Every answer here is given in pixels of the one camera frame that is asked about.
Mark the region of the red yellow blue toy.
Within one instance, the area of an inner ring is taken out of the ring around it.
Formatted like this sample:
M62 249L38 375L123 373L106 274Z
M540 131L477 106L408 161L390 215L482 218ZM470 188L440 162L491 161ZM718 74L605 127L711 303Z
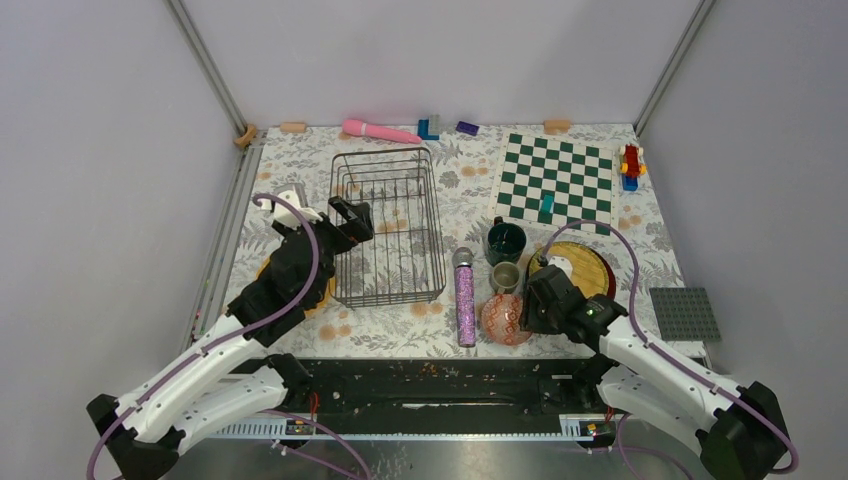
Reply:
M627 144L620 148L619 156L622 188L624 191L636 191L639 187L639 178L647 171L643 162L644 149Z

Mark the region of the floral table mat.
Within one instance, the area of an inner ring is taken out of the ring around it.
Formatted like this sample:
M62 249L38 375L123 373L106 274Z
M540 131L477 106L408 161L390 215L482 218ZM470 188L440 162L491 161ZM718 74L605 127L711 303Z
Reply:
M435 164L443 246L452 254L461 246L480 250L495 176L496 155L505 133L485 126L477 136L444 133L429 144ZM330 164L339 153L380 150L377 140L346 137L337 127L315 127L303 134L273 128L266 135L253 189L276 193L304 189L313 207L324 206L330 190ZM616 299L633 303L640 324L658 325L649 290L683 283L655 192L648 177L623 196L620 237L592 243L611 266ZM300 358L577 358L586 349L564 337L545 336L518 347L498 346L479 336L473 348L457 342L454 288L428 303L349 308L330 300L324 309L286 334L278 348Z

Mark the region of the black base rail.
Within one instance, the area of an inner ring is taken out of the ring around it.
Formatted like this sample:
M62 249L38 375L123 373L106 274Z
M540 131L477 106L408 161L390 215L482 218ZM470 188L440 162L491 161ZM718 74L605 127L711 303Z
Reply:
M699 449L714 423L703 392L590 359L304 359L242 365L241 379L181 409L184 443L248 425L256 438L605 441L629 413Z

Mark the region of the blue white patterned bowl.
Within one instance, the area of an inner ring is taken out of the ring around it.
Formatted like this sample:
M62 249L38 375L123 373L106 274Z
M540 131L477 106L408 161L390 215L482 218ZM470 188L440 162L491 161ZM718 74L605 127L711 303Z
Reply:
M522 330L523 300L514 294L493 295L481 309L481 328L493 342L518 346L527 342L532 333Z

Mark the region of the purple toy brick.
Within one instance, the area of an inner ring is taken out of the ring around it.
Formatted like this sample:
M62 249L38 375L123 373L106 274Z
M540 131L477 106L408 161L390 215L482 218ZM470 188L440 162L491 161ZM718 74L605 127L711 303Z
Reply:
M479 133L479 129L480 129L479 125L469 123L469 122L465 122L465 121L458 121L456 126L455 126L455 130L458 133L462 133L462 134L469 135L469 136L477 136L478 133Z

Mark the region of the grey lego baseplate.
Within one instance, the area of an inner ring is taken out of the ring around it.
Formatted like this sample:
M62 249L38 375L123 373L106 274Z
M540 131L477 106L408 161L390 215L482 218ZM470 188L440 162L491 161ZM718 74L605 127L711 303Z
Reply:
M663 340L711 343L722 339L705 288L651 288L649 293Z

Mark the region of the yellow polka dot plate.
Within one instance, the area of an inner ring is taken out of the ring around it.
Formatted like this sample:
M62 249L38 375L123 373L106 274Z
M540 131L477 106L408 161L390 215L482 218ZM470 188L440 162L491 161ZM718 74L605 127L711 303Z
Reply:
M267 257L263 261L263 263L261 264L260 268L256 271L256 276L255 276L256 280L259 279L261 274L268 268L269 265L270 265L270 258ZM306 318L310 318L310 317L315 316L318 312L320 312L322 309L324 309L326 307L326 305L329 303L329 301L331 299L331 294L333 293L335 286L336 286L335 277L334 276L329 277L327 279L327 282L324 284L324 286L325 286L325 289L324 289L324 293L322 294L321 299L316 303L316 305L313 308L305 309Z

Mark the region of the right wooden block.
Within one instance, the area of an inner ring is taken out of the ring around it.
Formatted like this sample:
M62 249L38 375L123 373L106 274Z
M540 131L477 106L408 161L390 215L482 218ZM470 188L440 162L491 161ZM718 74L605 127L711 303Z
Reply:
M543 122L543 130L548 135L565 134L571 126L572 122L567 119L547 119Z

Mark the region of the dark green mug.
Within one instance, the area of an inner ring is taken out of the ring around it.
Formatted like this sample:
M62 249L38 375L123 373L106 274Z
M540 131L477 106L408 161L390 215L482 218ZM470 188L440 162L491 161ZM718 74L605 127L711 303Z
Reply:
M526 244L527 236L522 227L497 216L484 236L484 254L491 266L502 262L517 263Z

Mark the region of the green white chessboard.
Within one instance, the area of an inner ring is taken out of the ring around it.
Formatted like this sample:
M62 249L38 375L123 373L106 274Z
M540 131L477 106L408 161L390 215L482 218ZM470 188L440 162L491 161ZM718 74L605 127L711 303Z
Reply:
M537 221L545 195L554 197L550 224ZM574 235L606 239L618 212L618 160L612 149L518 131L503 134L490 217L551 231L577 222Z

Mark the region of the blue grey toy bricks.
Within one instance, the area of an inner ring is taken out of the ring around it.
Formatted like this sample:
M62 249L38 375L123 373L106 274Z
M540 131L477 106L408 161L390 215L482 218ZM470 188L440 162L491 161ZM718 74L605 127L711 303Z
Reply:
M422 141L437 141L440 139L440 116L430 115L421 118L417 124L417 135Z

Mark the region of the purple glitter microphone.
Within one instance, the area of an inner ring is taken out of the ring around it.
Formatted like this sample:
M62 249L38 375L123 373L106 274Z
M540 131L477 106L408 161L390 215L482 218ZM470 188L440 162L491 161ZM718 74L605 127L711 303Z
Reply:
M452 255L452 264L454 267L458 345L471 348L476 344L475 282L472 251L467 247L459 247Z

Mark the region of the small beige cup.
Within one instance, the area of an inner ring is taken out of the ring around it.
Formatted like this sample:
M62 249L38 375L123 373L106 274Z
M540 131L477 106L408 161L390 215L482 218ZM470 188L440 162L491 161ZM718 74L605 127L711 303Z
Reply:
M500 262L492 267L489 283L495 294L513 294L522 281L522 272L513 262Z

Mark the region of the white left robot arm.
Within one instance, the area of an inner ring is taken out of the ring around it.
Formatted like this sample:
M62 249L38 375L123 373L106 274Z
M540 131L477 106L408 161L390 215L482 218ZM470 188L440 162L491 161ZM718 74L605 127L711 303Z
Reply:
M88 462L93 478L107 450L124 479L160 479L199 441L244 417L309 401L312 377L291 354L269 349L328 295L338 255L373 239L371 206L339 196L328 204L343 221L300 203L294 190L259 193L280 245L202 338L167 367L119 397L86 407L100 438Z

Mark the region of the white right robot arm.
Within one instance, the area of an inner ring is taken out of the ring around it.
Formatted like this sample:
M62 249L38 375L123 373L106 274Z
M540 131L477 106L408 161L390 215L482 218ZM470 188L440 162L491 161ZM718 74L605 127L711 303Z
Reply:
M525 284L521 327L564 335L594 353L575 402L635 415L687 446L715 479L763 479L797 462L774 392L744 387L671 349L603 294L585 296L554 264Z

